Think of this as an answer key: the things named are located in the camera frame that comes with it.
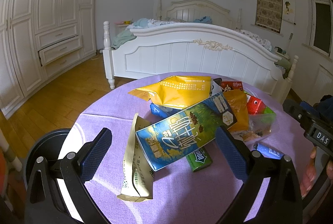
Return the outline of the person right hand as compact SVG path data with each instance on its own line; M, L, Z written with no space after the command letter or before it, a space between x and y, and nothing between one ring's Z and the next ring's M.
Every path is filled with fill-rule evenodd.
M317 148L314 147L311 151L310 160L308 162L308 165L306 166L303 178L300 183L300 191L301 191L301 196L303 198L308 194L308 192L313 187L314 180L317 176L316 168L314 166L316 154L317 154ZM333 164L332 164L331 160L327 163L326 173L327 173L328 178L330 179L330 184L332 184Z

